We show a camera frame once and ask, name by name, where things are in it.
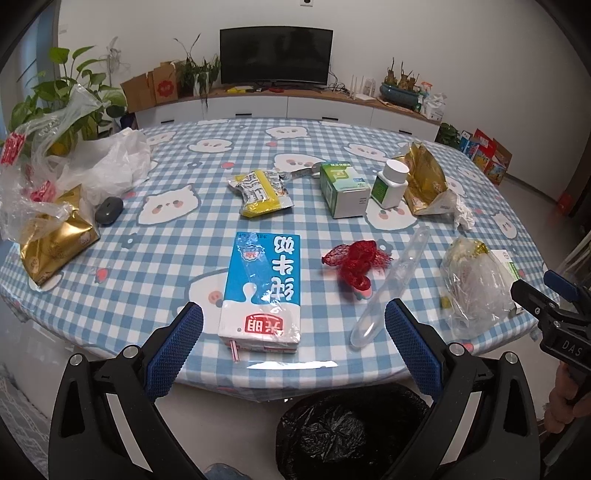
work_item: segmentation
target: tile floor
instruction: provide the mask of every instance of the tile floor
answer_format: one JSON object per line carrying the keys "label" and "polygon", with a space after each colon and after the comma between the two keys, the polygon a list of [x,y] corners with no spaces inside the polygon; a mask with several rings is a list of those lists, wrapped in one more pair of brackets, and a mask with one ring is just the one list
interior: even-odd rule
{"label": "tile floor", "polygon": [[[557,213],[547,198],[511,179],[504,180],[500,191],[529,231],[548,267],[556,268],[580,240],[572,221]],[[8,247],[6,242],[0,243],[0,261]],[[508,350],[521,359],[536,413],[541,417],[554,384],[557,361],[541,353],[529,335],[487,356],[498,358]],[[7,365],[25,395],[47,416],[51,416],[61,375],[71,354],[71,345],[33,322],[20,323],[0,302],[0,362]],[[415,389],[411,380],[405,383]],[[275,466],[275,428],[294,402],[252,403],[175,385],[168,396],[157,401],[157,406],[180,444],[201,468],[225,462],[254,480],[281,480]],[[457,456],[477,402],[478,396],[473,395],[444,461]],[[131,457],[146,466],[117,404],[114,399],[112,407]]]}

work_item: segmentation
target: white cabinet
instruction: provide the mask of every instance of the white cabinet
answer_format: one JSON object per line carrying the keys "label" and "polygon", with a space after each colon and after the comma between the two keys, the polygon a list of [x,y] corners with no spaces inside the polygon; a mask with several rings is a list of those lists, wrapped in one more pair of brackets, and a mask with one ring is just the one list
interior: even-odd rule
{"label": "white cabinet", "polygon": [[371,127],[412,135],[421,140],[435,141],[439,125],[400,113],[374,108]]}
{"label": "white cabinet", "polygon": [[135,117],[140,128],[219,118],[309,118],[382,128],[429,141],[435,140],[439,130],[439,125],[394,111],[320,98],[226,96],[210,98],[208,103],[209,108],[201,100],[167,103],[136,112]]}
{"label": "white cabinet", "polygon": [[365,105],[322,100],[318,98],[290,97],[287,118],[329,120],[351,125],[370,126],[374,109]]}
{"label": "white cabinet", "polygon": [[287,115],[287,97],[283,96],[228,96],[210,98],[205,110],[207,120],[241,117],[279,117]]}
{"label": "white cabinet", "polygon": [[200,100],[189,100],[187,102],[167,103],[158,105],[141,112],[136,112],[135,117],[138,127],[156,127],[161,124],[199,122],[203,120],[203,109]]}

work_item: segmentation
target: black tv screen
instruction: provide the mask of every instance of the black tv screen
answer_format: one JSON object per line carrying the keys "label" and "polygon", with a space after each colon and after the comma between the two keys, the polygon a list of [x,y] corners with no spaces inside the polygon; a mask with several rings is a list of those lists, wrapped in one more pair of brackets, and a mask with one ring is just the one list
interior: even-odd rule
{"label": "black tv screen", "polygon": [[326,85],[332,30],[244,27],[220,30],[222,83],[307,82]]}

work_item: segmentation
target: gold foil bag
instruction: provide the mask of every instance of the gold foil bag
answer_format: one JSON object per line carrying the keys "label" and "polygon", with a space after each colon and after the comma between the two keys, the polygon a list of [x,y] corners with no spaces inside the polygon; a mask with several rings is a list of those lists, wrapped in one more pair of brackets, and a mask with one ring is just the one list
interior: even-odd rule
{"label": "gold foil bag", "polygon": [[413,215],[454,211],[456,194],[447,188],[443,170],[425,145],[413,142],[409,152],[396,160],[410,169],[404,199]]}
{"label": "gold foil bag", "polygon": [[92,222],[92,210],[81,197],[78,185],[65,192],[54,203],[69,203],[72,214],[49,235],[21,245],[21,260],[25,270],[37,285],[43,285],[61,267],[99,239]]}

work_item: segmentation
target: yellow snack package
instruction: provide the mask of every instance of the yellow snack package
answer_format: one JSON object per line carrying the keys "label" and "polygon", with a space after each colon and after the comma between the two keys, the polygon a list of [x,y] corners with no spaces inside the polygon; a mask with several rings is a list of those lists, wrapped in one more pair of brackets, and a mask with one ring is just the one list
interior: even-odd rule
{"label": "yellow snack package", "polygon": [[240,214],[247,218],[294,205],[276,171],[255,170],[247,175],[237,175],[228,183],[242,193],[244,204]]}
{"label": "yellow snack package", "polygon": [[[54,202],[70,204],[72,214],[68,220],[49,235],[21,245],[22,264],[33,282],[39,286],[99,239],[99,232],[92,221],[92,209],[81,197],[81,189],[78,185]],[[31,228],[35,228],[34,220],[31,221]]]}

